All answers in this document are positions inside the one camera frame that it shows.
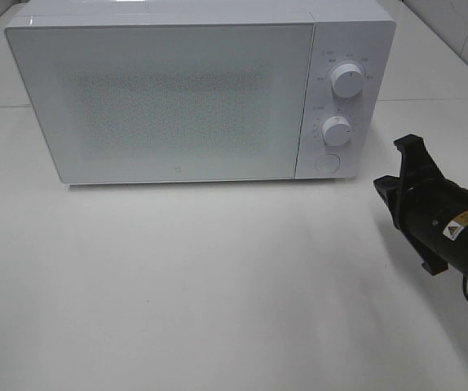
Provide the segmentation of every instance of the microwave door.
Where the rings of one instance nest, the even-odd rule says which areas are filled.
[[[7,31],[66,183],[293,178],[312,24]]]

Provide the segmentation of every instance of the black tool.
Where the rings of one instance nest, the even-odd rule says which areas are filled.
[[[448,269],[463,275],[468,300],[468,190],[446,179],[422,138],[409,134],[394,142],[402,154],[400,176],[373,181],[394,220],[431,275]]]

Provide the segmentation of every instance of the yellow label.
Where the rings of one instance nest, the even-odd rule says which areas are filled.
[[[450,240],[455,240],[468,226],[468,210],[462,212],[456,216],[448,225],[444,228],[443,234]]]

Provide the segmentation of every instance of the timer dial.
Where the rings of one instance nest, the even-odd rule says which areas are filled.
[[[351,98],[363,89],[363,71],[354,63],[337,66],[330,74],[333,92],[340,98]]]
[[[325,143],[339,147],[350,140],[351,126],[344,116],[333,116],[321,126]]]

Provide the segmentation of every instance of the microwave oven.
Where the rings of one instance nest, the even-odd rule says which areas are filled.
[[[394,31],[375,0],[31,0],[5,33],[92,184],[355,176]]]

